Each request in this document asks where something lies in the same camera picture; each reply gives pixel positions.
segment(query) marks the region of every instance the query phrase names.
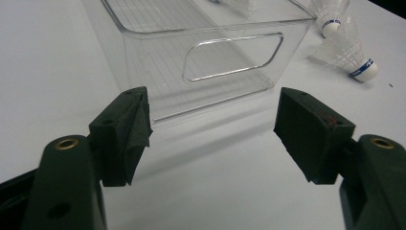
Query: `white shuttlecock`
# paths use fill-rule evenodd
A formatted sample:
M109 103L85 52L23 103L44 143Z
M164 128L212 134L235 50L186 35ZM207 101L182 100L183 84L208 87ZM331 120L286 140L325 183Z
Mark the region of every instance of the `white shuttlecock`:
M365 58L355 23L351 17L324 39L310 59L322 62L330 68L341 68L358 81L369 81L376 77L378 67L370 58Z
M309 8L317 14L316 26L324 37L337 31L350 0L311 0Z
M241 12L244 16L248 17L253 14L256 9L256 0L210 0L216 3L224 3L233 8L234 10Z

